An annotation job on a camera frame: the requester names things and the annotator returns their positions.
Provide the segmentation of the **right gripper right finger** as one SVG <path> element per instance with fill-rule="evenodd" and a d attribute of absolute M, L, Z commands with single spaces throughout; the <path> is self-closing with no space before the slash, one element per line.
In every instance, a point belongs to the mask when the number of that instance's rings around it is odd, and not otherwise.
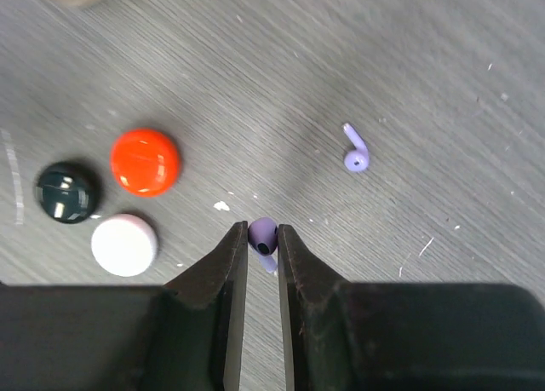
<path fill-rule="evenodd" d="M 294 227 L 278 229 L 278 287 L 288 390 L 365 390 L 351 308 L 365 285 L 312 253 Z"/>

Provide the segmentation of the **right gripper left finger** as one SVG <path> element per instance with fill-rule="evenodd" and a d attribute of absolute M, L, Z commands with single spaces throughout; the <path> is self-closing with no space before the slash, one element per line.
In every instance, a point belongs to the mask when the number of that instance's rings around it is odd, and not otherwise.
<path fill-rule="evenodd" d="M 238 390 L 248 273 L 248 222 L 166 287 L 162 390 Z"/>

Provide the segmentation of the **purple earbud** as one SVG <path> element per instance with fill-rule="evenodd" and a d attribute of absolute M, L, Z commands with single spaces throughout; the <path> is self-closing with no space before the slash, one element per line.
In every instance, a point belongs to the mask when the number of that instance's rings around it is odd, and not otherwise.
<path fill-rule="evenodd" d="M 363 172 L 367 170 L 370 164 L 370 155 L 363 138 L 349 123 L 343 125 L 343 131 L 348 140 L 353 144 L 353 149 L 345 155 L 345 167 L 351 172 Z"/>
<path fill-rule="evenodd" d="M 274 252 L 278 246 L 278 226 L 269 217 L 262 217 L 250 223 L 248 241 L 257 254 L 260 264 L 268 273 L 276 273 L 278 269 Z"/>

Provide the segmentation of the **black earbud case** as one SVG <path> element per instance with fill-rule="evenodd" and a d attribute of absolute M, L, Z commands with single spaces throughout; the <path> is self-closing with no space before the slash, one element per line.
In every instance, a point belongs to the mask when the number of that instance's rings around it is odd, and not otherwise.
<path fill-rule="evenodd" d="M 95 213 L 101 198 L 101 184 L 87 166 L 60 161 L 39 173 L 34 192 L 49 218 L 71 225 L 86 221 Z"/>

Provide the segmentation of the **white earbud case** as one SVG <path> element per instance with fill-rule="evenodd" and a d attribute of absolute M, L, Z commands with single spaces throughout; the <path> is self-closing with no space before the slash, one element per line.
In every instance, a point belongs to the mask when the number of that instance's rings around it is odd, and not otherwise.
<path fill-rule="evenodd" d="M 131 214 L 116 214 L 102 221 L 91 236 L 97 263 L 118 277 L 144 273 L 158 256 L 158 236 L 153 227 Z"/>

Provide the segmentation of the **red earbud case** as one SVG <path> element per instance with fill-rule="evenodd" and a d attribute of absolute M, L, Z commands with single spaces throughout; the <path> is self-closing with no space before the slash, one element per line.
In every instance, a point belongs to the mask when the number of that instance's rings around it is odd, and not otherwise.
<path fill-rule="evenodd" d="M 176 183 L 182 158 L 176 144 L 163 132 L 132 129 L 112 144 L 110 167 L 126 191 L 143 198 L 166 193 Z"/>

